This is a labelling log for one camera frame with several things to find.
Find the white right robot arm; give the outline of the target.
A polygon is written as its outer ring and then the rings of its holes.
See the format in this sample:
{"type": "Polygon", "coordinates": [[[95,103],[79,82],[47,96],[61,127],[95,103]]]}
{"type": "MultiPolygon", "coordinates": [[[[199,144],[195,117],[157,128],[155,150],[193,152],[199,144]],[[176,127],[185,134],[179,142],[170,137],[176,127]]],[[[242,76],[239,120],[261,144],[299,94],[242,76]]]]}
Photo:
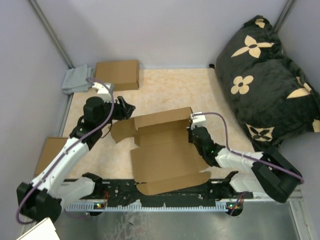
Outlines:
{"type": "Polygon", "coordinates": [[[237,169],[223,185],[223,193],[234,198],[239,193],[263,193],[285,203],[304,180],[301,173],[276,149],[241,152],[215,143],[204,126],[187,127],[188,141],[210,167],[237,169]]]}

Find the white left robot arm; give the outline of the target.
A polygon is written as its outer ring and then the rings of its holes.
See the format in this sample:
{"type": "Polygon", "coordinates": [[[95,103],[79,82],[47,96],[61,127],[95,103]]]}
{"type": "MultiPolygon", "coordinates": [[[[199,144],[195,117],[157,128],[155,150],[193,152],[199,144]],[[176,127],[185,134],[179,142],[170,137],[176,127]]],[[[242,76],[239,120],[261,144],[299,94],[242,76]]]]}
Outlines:
{"type": "Polygon", "coordinates": [[[31,223],[45,218],[55,222],[66,207],[83,197],[101,197],[104,192],[103,179],[93,173],[87,172],[70,183],[64,180],[102,137],[102,129],[114,120],[128,120],[135,109],[122,96],[111,100],[98,96],[88,98],[83,106],[83,115],[58,155],[30,183],[22,182],[17,187],[16,221],[23,224],[20,219],[23,215],[31,223]]]}

